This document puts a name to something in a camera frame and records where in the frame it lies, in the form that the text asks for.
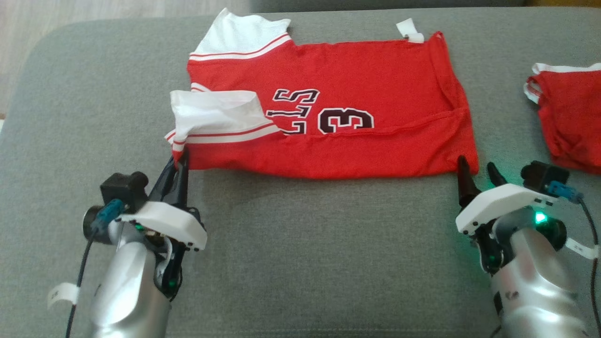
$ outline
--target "gray cushion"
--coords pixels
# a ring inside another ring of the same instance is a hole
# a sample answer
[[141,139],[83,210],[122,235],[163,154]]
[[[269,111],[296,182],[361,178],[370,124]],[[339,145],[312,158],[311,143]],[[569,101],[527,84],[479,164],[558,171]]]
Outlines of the gray cushion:
[[[534,62],[588,66],[601,55],[601,11],[456,8],[268,14],[292,19],[296,43],[399,38],[413,17],[441,30],[468,95],[481,167],[495,161],[520,183],[522,166],[549,161],[537,107],[522,93]],[[81,217],[119,171],[154,181],[169,158],[169,91],[188,88],[186,62],[212,17],[113,20],[61,28],[33,50],[0,134],[0,337],[61,337],[69,306],[46,294],[74,283]],[[486,174],[480,188],[490,188]],[[572,172],[601,224],[601,177]],[[184,259],[169,337],[485,337],[498,324],[489,278],[457,233],[456,179],[291,180],[226,170],[191,173],[207,249]],[[582,211],[550,214],[591,244]],[[114,247],[94,245],[73,337]],[[591,263],[561,256],[593,320]]]

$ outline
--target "wooden floor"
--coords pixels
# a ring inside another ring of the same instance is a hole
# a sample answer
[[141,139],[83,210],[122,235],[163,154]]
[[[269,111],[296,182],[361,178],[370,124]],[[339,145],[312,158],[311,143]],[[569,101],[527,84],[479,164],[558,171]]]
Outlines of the wooden floor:
[[0,120],[29,52],[56,28],[100,19],[217,14],[224,7],[250,12],[248,0],[0,0]]

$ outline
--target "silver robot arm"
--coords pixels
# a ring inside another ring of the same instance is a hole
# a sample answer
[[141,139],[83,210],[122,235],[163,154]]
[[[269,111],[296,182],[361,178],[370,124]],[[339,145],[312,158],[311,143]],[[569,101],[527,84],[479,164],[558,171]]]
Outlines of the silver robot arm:
[[117,247],[94,295],[88,337],[165,337],[170,302],[182,282],[183,255],[203,250],[207,242],[198,210],[186,206],[187,156],[177,167],[171,159],[148,197],[143,174],[114,174],[100,187],[103,199],[117,198],[129,210],[98,233],[92,224],[103,207],[92,207],[84,216],[88,240],[93,235],[93,241]]
[[549,186],[565,183],[569,173],[534,161],[522,170],[525,186],[517,186],[507,183],[493,163],[488,171],[496,188],[481,192],[467,162],[459,158],[462,211],[456,225],[477,245],[481,267],[492,278],[503,335],[592,337],[578,309],[569,271],[556,252],[566,243],[565,225],[540,211],[559,197],[549,192]]

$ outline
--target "red stripe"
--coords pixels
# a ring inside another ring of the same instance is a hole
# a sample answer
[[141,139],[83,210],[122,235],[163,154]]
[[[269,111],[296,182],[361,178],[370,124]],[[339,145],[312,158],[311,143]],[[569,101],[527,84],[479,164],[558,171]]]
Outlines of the red stripe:
[[263,49],[269,47],[269,45],[271,45],[272,43],[278,41],[279,39],[281,39],[281,38],[283,38],[283,37],[285,37],[287,35],[288,35],[288,33],[282,34],[281,36],[279,36],[279,37],[275,38],[274,40],[272,40],[270,43],[268,43],[265,46],[263,46],[263,48],[259,49],[258,51],[254,51],[254,52],[249,52],[249,53],[235,53],[235,52],[231,52],[231,53],[215,53],[215,54],[194,54],[194,53],[191,53],[190,56],[191,57],[209,57],[209,56],[212,56],[212,55],[229,55],[229,54],[249,55],[249,54],[254,54],[254,53],[258,53],[258,52],[262,51]]
[[[273,123],[269,123],[266,124],[264,126],[260,126],[257,127],[255,129],[251,129],[249,131],[245,131],[245,132],[237,132],[237,133],[223,133],[223,134],[192,134],[192,135],[188,135],[188,137],[213,137],[213,136],[235,136],[235,135],[244,135],[244,134],[250,134],[251,132],[256,132],[259,131],[261,129],[267,128],[269,126],[273,126]],[[178,142],[178,141],[173,141],[174,144],[185,144],[186,142]]]
[[536,79],[534,79],[534,77],[533,77],[533,76],[530,76],[526,82],[528,83],[528,89],[529,89],[529,90],[530,90],[530,91],[531,91],[531,92],[532,92],[534,95],[536,95],[536,96],[540,97],[540,96],[543,94],[543,92],[542,92],[542,91],[540,91],[540,90],[538,90],[538,89],[536,89],[536,88],[534,88],[534,87],[532,86],[532,83],[538,84],[538,82],[536,82]]

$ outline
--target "white stripe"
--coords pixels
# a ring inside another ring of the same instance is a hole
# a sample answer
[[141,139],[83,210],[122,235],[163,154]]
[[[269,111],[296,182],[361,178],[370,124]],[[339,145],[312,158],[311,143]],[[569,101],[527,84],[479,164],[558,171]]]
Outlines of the white stripe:
[[570,67],[570,66],[549,66],[544,63],[535,63],[532,66],[532,71],[535,74],[540,72],[554,72],[554,73],[572,73],[572,72],[593,72],[595,70],[601,70],[601,63],[593,64],[590,67]]
[[[266,120],[266,121],[265,121],[263,124],[255,124],[255,125],[253,125],[253,126],[250,126],[250,127],[248,127],[248,128],[242,128],[242,129],[238,129],[238,130],[236,130],[235,132],[233,132],[233,131],[218,131],[218,130],[216,130],[216,129],[213,129],[213,130],[211,130],[211,134],[232,134],[232,133],[243,133],[243,132],[251,131],[251,130],[253,130],[253,129],[257,129],[257,128],[260,128],[260,127],[263,127],[263,126],[267,126],[267,125],[269,125],[269,124],[272,124],[272,123],[273,123],[273,122],[272,122],[271,120]],[[172,138],[169,138],[169,139],[168,139],[168,137],[169,137],[171,134],[173,134],[174,132],[175,132],[175,129],[173,129],[171,132],[169,132],[167,135],[165,135],[165,139],[167,140],[167,142],[169,142],[169,143],[171,143],[171,144],[173,144],[173,141],[175,141],[175,140],[177,140],[178,142],[181,142],[180,140],[182,139],[182,138],[180,138],[180,137],[177,137],[177,133],[176,133],[176,135],[173,135],[173,137],[172,137]],[[203,135],[203,133],[201,133],[201,132],[195,132],[195,131],[194,131],[194,129],[192,129],[192,130],[189,132],[189,134],[192,134],[192,135],[194,135],[194,134],[197,134],[197,135]]]
[[171,136],[171,134],[173,134],[175,132],[175,129],[173,129],[172,131],[168,132],[167,135],[165,135],[165,139],[167,141],[169,141],[169,143],[173,143],[173,137],[175,137],[175,134],[173,135],[172,138],[169,138],[169,136]]
[[185,144],[172,144],[171,145],[171,150],[175,151],[175,152],[182,152],[184,151],[184,146]]
[[236,59],[236,60],[245,60],[259,57],[272,49],[282,45],[286,41],[290,41],[292,38],[290,35],[285,35],[278,40],[275,40],[271,44],[269,44],[266,48],[261,51],[254,52],[251,54],[219,54],[219,55],[206,55],[206,56],[198,56],[198,55],[190,55],[190,60],[192,61],[207,61],[207,60],[221,60],[221,59]]
[[[235,143],[254,140],[269,134],[281,133],[281,130],[275,125],[259,129],[246,134],[224,135],[224,136],[191,136],[186,139],[186,144],[207,144],[207,143]],[[172,149],[181,152],[184,149],[183,144],[172,145]]]
[[530,84],[527,82],[524,83],[524,94],[526,94],[526,96],[530,99],[530,101],[538,104],[538,95],[536,95],[532,91],[530,91]]
[[196,82],[191,83],[190,88],[191,88],[190,91],[192,91],[194,89],[200,90],[200,91],[211,91],[211,89],[208,89],[207,87],[205,87],[199,83],[196,83]]

